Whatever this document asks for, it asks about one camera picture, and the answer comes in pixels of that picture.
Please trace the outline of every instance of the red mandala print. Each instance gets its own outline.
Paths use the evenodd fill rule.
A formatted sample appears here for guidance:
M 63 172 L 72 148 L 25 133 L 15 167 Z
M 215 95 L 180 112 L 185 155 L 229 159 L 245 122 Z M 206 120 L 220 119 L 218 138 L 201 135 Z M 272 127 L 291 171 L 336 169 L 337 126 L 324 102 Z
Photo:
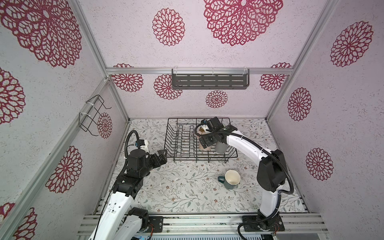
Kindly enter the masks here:
M 7 202 L 6 204 L 0 207 L 0 224 L 8 215 L 8 213 L 10 212 L 10 210 L 13 208 L 14 205 L 15 203 Z
M 228 96 L 224 91 L 220 90 L 214 90 L 210 93 L 208 93 L 207 97 L 205 98 L 205 102 L 208 106 L 211 108 L 219 108 L 224 106 L 228 100 Z
M 356 22 L 344 29 L 331 49 L 331 61 L 338 67 L 348 66 L 361 58 L 372 41 L 372 26 L 368 22 Z
M 115 68 L 133 68 L 129 64 L 119 63 Z M 127 92 L 136 92 L 143 87 L 143 78 L 141 74 L 118 74 L 112 75 L 113 82 L 119 88 Z
M 272 68 L 290 68 L 289 63 L 278 63 L 272 65 Z M 268 91 L 279 89 L 287 75 L 284 74 L 263 74 L 260 79 L 260 86 Z
M 82 161 L 78 149 L 70 146 L 45 186 L 50 192 L 63 193 L 68 191 L 79 179 L 83 167 Z
M 19 81 L 0 68 L 0 124 L 18 118 L 25 106 L 25 95 Z
M 183 90 L 175 90 L 172 88 L 172 76 L 169 74 L 158 76 L 153 87 L 157 95 L 168 100 L 178 98 L 183 92 Z
M 31 207 L 28 211 L 28 215 L 24 217 L 22 223 L 13 235 L 14 240 L 31 240 L 35 235 L 35 228 L 37 226 L 36 218 L 37 214 L 35 213 L 35 208 Z
M 204 0 L 207 28 L 221 43 L 244 45 L 265 33 L 283 0 Z
M 327 180 L 333 173 L 331 156 L 320 148 L 312 149 L 307 155 L 307 168 L 317 180 Z
M 97 130 L 102 138 L 108 138 L 112 133 L 112 120 L 108 113 L 102 113 L 97 121 Z
M 179 13 L 173 9 L 163 8 L 152 21 L 156 38 L 166 46 L 178 44 L 184 37 L 184 22 Z
M 38 60 L 66 68 L 79 58 L 81 34 L 67 1 L 0 0 L 0 17 Z
M 311 109 L 311 95 L 305 88 L 293 91 L 288 101 L 289 116 L 295 121 L 303 120 Z

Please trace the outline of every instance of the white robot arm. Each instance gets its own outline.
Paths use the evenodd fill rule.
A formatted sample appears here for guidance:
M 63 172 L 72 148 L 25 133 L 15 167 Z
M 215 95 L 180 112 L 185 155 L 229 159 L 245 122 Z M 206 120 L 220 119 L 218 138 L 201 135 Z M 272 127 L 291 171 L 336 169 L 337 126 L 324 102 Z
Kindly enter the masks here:
M 202 126 L 208 134 L 200 135 L 197 128 Z M 135 133 L 138 149 L 127 153 L 127 143 Z M 258 211 L 258 216 L 251 222 L 244 222 L 238 226 L 239 235 L 246 240 L 240 233 L 240 227 L 244 225 L 257 224 L 262 230 L 270 230 L 279 220 L 278 207 L 280 205 L 281 193 L 293 193 L 293 183 L 286 170 L 284 155 L 280 150 L 271 151 L 262 148 L 237 130 L 237 128 L 227 125 L 224 126 L 217 117 L 210 120 L 203 120 L 195 128 L 195 134 L 199 136 L 199 141 L 204 148 L 217 142 L 223 142 L 243 152 L 247 157 L 259 165 L 257 181 L 263 188 L 262 203 Z M 122 227 L 116 232 L 122 217 L 128 210 L 139 189 L 142 187 L 142 179 L 149 174 L 154 167 L 159 167 L 167 162 L 166 150 L 158 151 L 158 155 L 149 155 L 148 142 L 139 139 L 136 131 L 131 131 L 126 139 L 125 165 L 116 179 L 113 194 L 108 202 L 107 208 L 100 218 L 100 221 L 88 240 L 131 240 L 138 232 L 148 227 L 148 211 L 133 208 L 129 211 L 127 219 Z M 282 190 L 282 186 L 288 180 L 290 190 Z
M 234 130 L 233 133 L 243 135 L 240 131 Z M 247 157 L 249 157 L 256 164 L 262 160 L 262 158 L 268 157 L 266 153 L 263 153 L 260 149 L 256 148 L 250 142 L 242 139 L 241 137 L 236 137 L 234 135 L 227 136 L 227 144 L 240 150 Z M 275 192 L 267 191 L 263 189 L 262 192 L 262 204 L 260 206 L 260 212 L 264 216 L 269 216 L 275 210 L 277 201 L 278 201 L 278 190 L 282 189 L 283 186 L 280 185 L 276 188 Z
M 127 146 L 132 134 L 136 135 L 137 149 L 128 155 Z M 132 130 L 125 140 L 124 153 L 124 167 L 112 187 L 111 197 L 108 195 L 106 199 L 109 199 L 108 204 L 104 204 L 103 210 L 105 207 L 106 209 L 88 240 L 131 240 L 138 231 L 148 228 L 148 211 L 134 207 L 117 231 L 121 219 L 143 185 L 143 178 L 148 176 L 153 168 L 167 163 L 167 151 L 159 150 L 157 154 L 149 154 L 148 141 L 139 139 L 138 133 Z
M 207 134 L 198 134 L 197 129 L 202 127 Z M 217 117 L 210 120 L 202 120 L 201 124 L 195 128 L 195 134 L 199 136 L 199 141 L 203 148 L 212 146 L 217 142 L 226 143 L 243 152 L 247 157 L 258 165 L 257 181 L 263 188 L 262 203 L 258 210 L 258 216 L 252 221 L 243 219 L 242 224 L 252 225 L 254 229 L 270 230 L 276 223 L 280 223 L 278 208 L 280 206 L 281 193 L 292 194 L 293 182 L 286 170 L 284 154 L 280 150 L 271 151 L 263 148 L 243 134 L 232 125 L 224 126 Z M 285 180 L 288 180 L 290 190 L 283 190 Z

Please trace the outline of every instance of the wire basket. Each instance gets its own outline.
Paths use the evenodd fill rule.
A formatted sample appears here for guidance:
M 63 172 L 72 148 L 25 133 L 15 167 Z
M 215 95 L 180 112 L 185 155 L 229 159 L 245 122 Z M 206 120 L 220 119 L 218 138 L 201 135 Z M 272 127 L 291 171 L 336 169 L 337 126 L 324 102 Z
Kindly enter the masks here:
M 224 161 L 237 157 L 236 148 L 229 146 L 224 154 L 215 151 L 215 145 L 210 151 L 199 149 L 199 141 L 194 133 L 195 127 L 204 118 L 169 118 L 167 123 L 166 139 L 164 148 L 167 150 L 167 157 L 179 161 Z M 230 124 L 229 118 L 219 118 L 225 126 Z

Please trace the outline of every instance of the teal mug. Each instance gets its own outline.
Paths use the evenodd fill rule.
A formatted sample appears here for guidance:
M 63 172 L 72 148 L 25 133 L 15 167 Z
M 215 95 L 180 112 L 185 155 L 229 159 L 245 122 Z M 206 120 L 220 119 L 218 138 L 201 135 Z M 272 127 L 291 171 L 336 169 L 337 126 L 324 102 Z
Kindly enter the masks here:
M 224 184 L 226 189 L 234 189 L 240 183 L 240 174 L 235 170 L 228 170 L 225 176 L 218 176 L 217 180 Z

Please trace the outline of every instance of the table surface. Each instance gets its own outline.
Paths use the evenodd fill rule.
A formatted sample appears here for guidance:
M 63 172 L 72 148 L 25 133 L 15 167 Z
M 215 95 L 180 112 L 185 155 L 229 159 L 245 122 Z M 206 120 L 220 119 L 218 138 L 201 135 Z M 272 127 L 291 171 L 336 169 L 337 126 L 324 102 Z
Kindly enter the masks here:
M 141 139 L 149 142 L 151 153 L 164 148 L 168 119 L 134 119 L 129 130 L 136 130 Z M 275 141 L 263 119 L 231 119 L 244 136 L 259 145 L 276 149 Z M 124 149 L 114 169 L 109 185 L 112 188 L 124 165 Z M 233 169 L 239 172 L 241 181 L 237 188 L 226 189 L 217 177 Z M 261 204 L 262 188 L 256 180 L 258 164 L 238 151 L 237 158 L 227 163 L 210 161 L 173 161 L 153 169 L 144 178 L 144 185 L 137 194 L 132 207 L 149 212 L 255 212 Z M 280 212 L 306 212 L 300 196 L 295 190 L 292 195 L 282 195 Z

